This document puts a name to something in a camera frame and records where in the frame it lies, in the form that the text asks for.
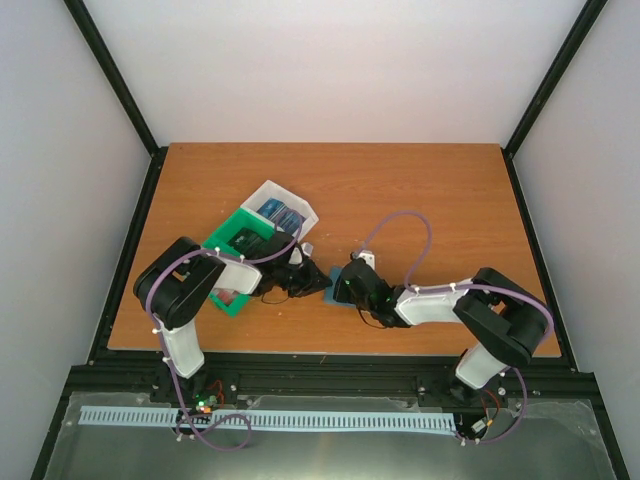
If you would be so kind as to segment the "teal card holder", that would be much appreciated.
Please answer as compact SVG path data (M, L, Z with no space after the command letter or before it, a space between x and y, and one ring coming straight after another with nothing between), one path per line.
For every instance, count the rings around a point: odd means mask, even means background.
M339 266L332 266L329 271L329 279L332 281L332 285L324 290L323 301L332 306L341 306L353 308L354 305L347 302L337 301L334 299L335 289L338 284L338 279L340 277L342 268Z

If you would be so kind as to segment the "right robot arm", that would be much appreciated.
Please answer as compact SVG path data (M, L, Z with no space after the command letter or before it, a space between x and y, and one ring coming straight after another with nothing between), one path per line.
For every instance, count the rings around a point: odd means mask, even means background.
M458 360L451 386L483 389L495 376L527 366L554 331L554 319L536 297L499 271L438 286L391 286L362 258L338 270L332 301L368 313L383 328L460 323L477 340Z

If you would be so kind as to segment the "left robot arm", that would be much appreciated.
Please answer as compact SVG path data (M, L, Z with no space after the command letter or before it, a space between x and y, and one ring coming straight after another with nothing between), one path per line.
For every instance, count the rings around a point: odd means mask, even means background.
M154 322L164 362L176 373L172 388L186 402L201 400L207 376L195 318L212 293L262 296L278 287L289 298L321 292L333 285L311 259L312 246L277 231L265 239L243 228L232 237L230 253L178 238L134 283L133 293Z

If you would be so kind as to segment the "white bin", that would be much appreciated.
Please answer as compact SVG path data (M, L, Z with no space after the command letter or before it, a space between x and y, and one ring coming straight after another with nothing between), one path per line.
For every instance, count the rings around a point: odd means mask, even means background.
M319 221L310 203L279 184L266 180L241 207L279 230L303 238Z

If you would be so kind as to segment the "green bin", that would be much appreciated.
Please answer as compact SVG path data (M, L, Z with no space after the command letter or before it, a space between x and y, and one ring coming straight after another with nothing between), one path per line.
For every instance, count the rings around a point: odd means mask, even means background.
M235 317L249 302L250 296L234 290L214 288L209 299L223 313Z
M223 253L249 259L263 255L262 249L274 235L271 223L261 220L243 208L237 209L202 244L204 248L219 247Z

